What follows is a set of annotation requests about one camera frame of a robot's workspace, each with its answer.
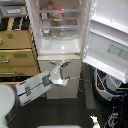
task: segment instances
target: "black floor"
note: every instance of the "black floor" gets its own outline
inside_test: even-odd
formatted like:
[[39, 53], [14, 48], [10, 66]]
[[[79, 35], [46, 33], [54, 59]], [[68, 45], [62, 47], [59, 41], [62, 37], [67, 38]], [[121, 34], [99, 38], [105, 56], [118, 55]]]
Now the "black floor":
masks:
[[18, 107], [9, 128], [37, 128], [46, 125], [79, 125], [93, 128], [90, 116], [97, 116], [103, 128], [105, 119], [100, 110], [86, 109], [85, 94], [78, 92], [77, 99], [47, 100], [38, 98], [24, 107]]

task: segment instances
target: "white plastic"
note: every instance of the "white plastic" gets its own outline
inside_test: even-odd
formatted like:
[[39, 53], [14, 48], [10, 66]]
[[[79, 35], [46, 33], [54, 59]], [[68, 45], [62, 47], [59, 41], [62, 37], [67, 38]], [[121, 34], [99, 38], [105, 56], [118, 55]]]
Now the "white plastic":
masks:
[[[21, 95], [24, 93], [19, 96], [20, 106], [26, 105], [52, 88], [52, 84], [45, 87], [42, 81], [42, 78], [49, 74], [49, 71], [45, 71], [16, 85], [17, 94]], [[26, 94], [27, 87], [29, 87], [31, 91], [31, 94], [28, 96]]]
[[128, 0], [91, 3], [83, 62], [128, 82]]
[[[79, 2], [78, 0], [51, 0], [53, 1], [53, 8], [58, 7], [61, 8], [62, 11], [42, 10], [42, 7], [47, 7], [48, 1], [49, 0], [26, 0], [38, 55], [80, 54], [81, 44], [83, 43], [82, 39], [84, 37], [82, 37], [82, 35], [79, 36], [79, 34], [84, 31], [84, 20], [87, 20], [83, 18], [85, 16], [85, 0], [82, 1], [82, 4], [81, 1]], [[41, 18], [40, 13], [51, 14], [56, 12], [63, 13], [63, 21], [58, 21], [59, 25], [55, 25], [54, 19], [49, 18], [49, 16], [48, 19], [45, 20]], [[49, 33], [51, 37], [48, 38], [49, 40], [45, 38], [45, 34], [41, 34], [41, 30], [46, 27], [42, 24], [44, 21], [51, 22]], [[65, 33], [61, 32], [63, 29], [66, 31], [67, 38], [65, 37]], [[78, 31], [78, 34], [74, 34], [71, 30]]]
[[0, 85], [0, 128], [8, 128], [5, 116], [15, 103], [15, 94], [8, 85]]

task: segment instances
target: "refrigerator shelf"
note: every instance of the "refrigerator shelf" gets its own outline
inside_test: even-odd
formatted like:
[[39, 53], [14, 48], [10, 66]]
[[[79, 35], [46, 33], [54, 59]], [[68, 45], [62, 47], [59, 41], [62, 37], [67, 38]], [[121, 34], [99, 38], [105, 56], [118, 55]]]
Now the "refrigerator shelf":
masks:
[[62, 10], [39, 10], [38, 13], [71, 13], [71, 12], [80, 12], [79, 9], [62, 9]]
[[118, 22], [115, 22], [113, 19], [109, 20], [109, 19], [97, 16], [97, 15], [94, 15], [91, 17], [91, 20], [99, 22], [101, 24], [104, 24], [106, 26], [112, 27], [114, 29], [117, 29], [119, 31], [122, 31], [122, 32], [128, 34], [128, 27], [124, 26]]
[[112, 41], [114, 41], [114, 42], [116, 42], [116, 43], [119, 43], [119, 44], [122, 44], [122, 45], [128, 47], [128, 43], [127, 43], [127, 42], [125, 42], [125, 41], [123, 41], [123, 40], [120, 40], [120, 39], [118, 39], [118, 38], [116, 38], [116, 37], [113, 37], [113, 36], [111, 36], [111, 35], [105, 34], [105, 33], [103, 33], [103, 32], [100, 32], [100, 31], [98, 31], [98, 30], [95, 30], [95, 29], [90, 29], [90, 32], [92, 32], [92, 33], [94, 33], [94, 34], [97, 34], [97, 35], [99, 35], [99, 36], [102, 36], [102, 37], [104, 37], [104, 38], [107, 38], [107, 39], [109, 39], [109, 40], [112, 40]]
[[42, 29], [79, 29], [77, 19], [43, 20]]

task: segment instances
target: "freezer drawer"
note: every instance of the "freezer drawer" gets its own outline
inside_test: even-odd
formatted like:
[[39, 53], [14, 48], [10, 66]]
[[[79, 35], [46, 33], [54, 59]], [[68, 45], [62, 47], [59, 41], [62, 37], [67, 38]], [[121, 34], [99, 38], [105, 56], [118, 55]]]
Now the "freezer drawer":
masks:
[[0, 49], [31, 48], [27, 30], [1, 31], [0, 42]]
[[80, 76], [81, 71], [81, 59], [76, 55], [73, 56], [45, 56], [45, 57], [38, 57], [39, 67], [41, 72], [45, 70], [52, 70], [55, 65], [52, 63], [59, 63], [61, 60], [69, 61], [70, 63], [63, 67], [62, 69], [62, 75], [63, 78], [66, 78], [67, 76], [77, 77]]
[[0, 77], [14, 77], [14, 76], [34, 76], [37, 75], [38, 68], [36, 65], [32, 66], [10, 66], [2, 67], [0, 66]]
[[54, 85], [46, 92], [47, 99], [77, 98], [79, 79], [70, 79], [66, 87]]
[[27, 15], [25, 6], [3, 6], [0, 9], [4, 17], [25, 17]]
[[35, 61], [31, 49], [0, 51], [0, 66], [27, 66], [34, 64]]

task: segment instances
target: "refrigerator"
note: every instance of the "refrigerator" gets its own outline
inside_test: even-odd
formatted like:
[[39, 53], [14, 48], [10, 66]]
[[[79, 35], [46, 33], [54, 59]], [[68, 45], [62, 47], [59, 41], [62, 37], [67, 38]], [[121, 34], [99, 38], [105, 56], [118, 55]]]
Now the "refrigerator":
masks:
[[70, 61], [48, 99], [77, 97], [82, 62], [128, 82], [128, 0], [25, 1], [41, 72]]

